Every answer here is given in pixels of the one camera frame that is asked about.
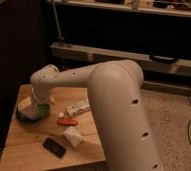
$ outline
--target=black phone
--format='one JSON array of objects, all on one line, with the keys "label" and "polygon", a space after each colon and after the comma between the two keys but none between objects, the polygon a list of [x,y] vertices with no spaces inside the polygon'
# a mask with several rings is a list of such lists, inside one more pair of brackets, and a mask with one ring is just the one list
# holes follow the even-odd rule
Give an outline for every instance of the black phone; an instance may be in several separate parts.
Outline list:
[{"label": "black phone", "polygon": [[66,148],[51,138],[46,138],[46,140],[43,143],[43,146],[59,158],[62,158],[66,153]]}]

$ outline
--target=red object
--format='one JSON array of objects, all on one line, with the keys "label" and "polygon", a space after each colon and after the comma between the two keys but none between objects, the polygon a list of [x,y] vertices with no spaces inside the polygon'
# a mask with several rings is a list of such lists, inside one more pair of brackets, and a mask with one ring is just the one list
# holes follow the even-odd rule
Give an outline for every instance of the red object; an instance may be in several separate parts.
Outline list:
[{"label": "red object", "polygon": [[58,125],[64,125],[64,126],[75,126],[78,125],[78,121],[68,118],[59,118],[57,120]]}]

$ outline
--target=small hole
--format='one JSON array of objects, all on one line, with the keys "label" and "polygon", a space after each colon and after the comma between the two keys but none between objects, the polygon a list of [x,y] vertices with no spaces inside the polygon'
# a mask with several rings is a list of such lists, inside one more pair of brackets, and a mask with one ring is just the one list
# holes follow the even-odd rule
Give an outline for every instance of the small hole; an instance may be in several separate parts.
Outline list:
[{"label": "small hole", "polygon": [[156,170],[157,168],[158,168],[158,165],[156,164],[156,165],[153,166],[152,169],[153,169],[153,170]]},{"label": "small hole", "polygon": [[134,99],[134,100],[132,101],[132,104],[138,104],[138,99]]},{"label": "small hole", "polygon": [[148,133],[148,132],[145,132],[145,133],[141,136],[141,139],[142,139],[142,140],[146,140],[148,136],[149,136],[149,133]]}]

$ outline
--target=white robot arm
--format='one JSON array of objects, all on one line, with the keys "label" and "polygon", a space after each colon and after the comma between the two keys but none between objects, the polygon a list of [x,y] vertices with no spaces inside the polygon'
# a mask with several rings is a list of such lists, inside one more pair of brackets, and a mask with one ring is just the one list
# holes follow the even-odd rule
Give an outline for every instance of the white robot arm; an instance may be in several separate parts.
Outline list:
[{"label": "white robot arm", "polygon": [[[163,171],[141,100],[142,82],[141,68],[130,60],[64,72],[48,65],[31,76],[32,100],[48,104],[53,87],[87,87],[109,170]],[[30,118],[37,118],[37,113]]]}]

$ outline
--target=wooden table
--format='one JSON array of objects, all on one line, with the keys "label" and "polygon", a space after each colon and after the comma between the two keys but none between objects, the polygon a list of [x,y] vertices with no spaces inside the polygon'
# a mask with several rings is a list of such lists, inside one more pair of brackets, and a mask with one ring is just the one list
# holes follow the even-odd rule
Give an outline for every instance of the wooden table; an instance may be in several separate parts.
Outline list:
[{"label": "wooden table", "polygon": [[[21,86],[17,104],[30,95],[30,90],[30,85]],[[51,106],[48,116],[36,123],[19,122],[14,110],[0,161],[0,171],[49,170],[105,160],[91,112],[75,117],[79,122],[76,129],[84,137],[84,141],[75,149],[62,136],[67,127],[56,124],[59,112],[87,97],[86,89],[54,88],[52,94],[57,103]],[[66,147],[67,152],[62,159],[43,148],[42,143],[47,137],[52,137]]]}]

